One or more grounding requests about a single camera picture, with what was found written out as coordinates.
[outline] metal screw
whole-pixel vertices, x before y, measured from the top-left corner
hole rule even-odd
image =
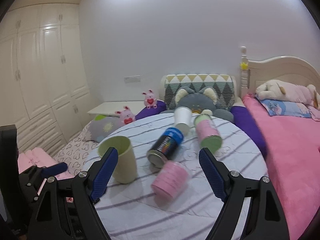
[[[84,177],[86,177],[88,175],[88,173],[86,172],[86,171],[81,171],[81,172],[79,172],[79,177],[80,178],[84,178]]]
[[[238,177],[240,173],[238,171],[230,171],[232,177]]]
[[[49,182],[49,183],[54,182],[54,177],[49,177],[49,178],[47,179],[47,182]]]
[[[262,181],[265,182],[265,183],[268,183],[268,182],[270,182],[270,179],[268,177],[266,177],[266,176],[263,176],[262,177]]]

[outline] wooden bed headboard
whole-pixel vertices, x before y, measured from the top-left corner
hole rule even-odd
[[[256,88],[270,79],[278,79],[296,85],[313,84],[320,91],[320,75],[305,60],[292,57],[273,57],[262,61],[248,60],[246,48],[241,47],[242,62],[247,70],[241,70],[241,98],[247,93],[255,93]]]

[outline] green cup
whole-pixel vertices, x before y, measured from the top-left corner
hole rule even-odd
[[[125,136],[114,136],[105,140],[98,147],[99,156],[103,157],[110,147],[114,147],[118,151],[118,163],[112,177],[122,184],[134,181],[138,173],[130,139]]]

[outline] pink plush toy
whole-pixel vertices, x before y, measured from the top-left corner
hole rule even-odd
[[[148,93],[143,92],[142,95],[145,95],[144,105],[147,107],[147,109],[150,109],[151,107],[157,108],[157,99],[151,89],[149,89]]]
[[[124,106],[124,110],[122,112],[116,111],[115,113],[120,115],[120,120],[124,124],[129,124],[136,120],[135,115],[131,112],[130,108],[127,106]]]

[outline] blue pillowcase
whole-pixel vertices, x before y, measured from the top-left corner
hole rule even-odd
[[[270,116],[288,115],[311,118],[308,108],[302,103],[280,101],[273,99],[263,99],[259,101],[268,111]]]

